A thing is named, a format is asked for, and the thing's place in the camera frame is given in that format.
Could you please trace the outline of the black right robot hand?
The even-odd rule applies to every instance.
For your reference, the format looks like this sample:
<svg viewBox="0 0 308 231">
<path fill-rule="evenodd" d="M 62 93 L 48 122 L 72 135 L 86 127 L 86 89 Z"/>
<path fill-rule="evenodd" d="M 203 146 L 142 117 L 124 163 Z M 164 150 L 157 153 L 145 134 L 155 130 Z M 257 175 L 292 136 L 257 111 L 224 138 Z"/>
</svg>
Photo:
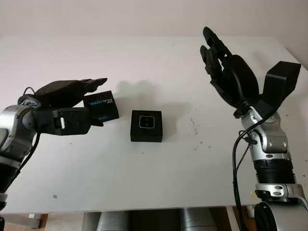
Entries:
<svg viewBox="0 0 308 231">
<path fill-rule="evenodd" d="M 253 105 L 259 98 L 259 89 L 251 68 L 241 56 L 232 54 L 209 27 L 203 29 L 203 35 L 208 48 L 201 46 L 200 54 L 211 76 L 210 84 L 234 108 Z"/>
</svg>

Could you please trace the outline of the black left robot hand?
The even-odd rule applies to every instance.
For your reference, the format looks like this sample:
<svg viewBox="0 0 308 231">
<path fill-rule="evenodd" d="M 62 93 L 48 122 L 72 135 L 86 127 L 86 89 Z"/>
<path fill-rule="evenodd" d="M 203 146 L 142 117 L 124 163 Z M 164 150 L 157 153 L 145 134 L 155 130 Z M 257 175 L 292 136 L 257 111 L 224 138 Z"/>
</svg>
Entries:
<svg viewBox="0 0 308 231">
<path fill-rule="evenodd" d="M 103 122 L 93 118 L 89 108 L 76 107 L 103 85 L 107 78 L 58 80 L 34 93 L 38 108 L 33 116 L 38 131 L 56 135 L 86 134 L 91 126 L 102 127 Z"/>
</svg>

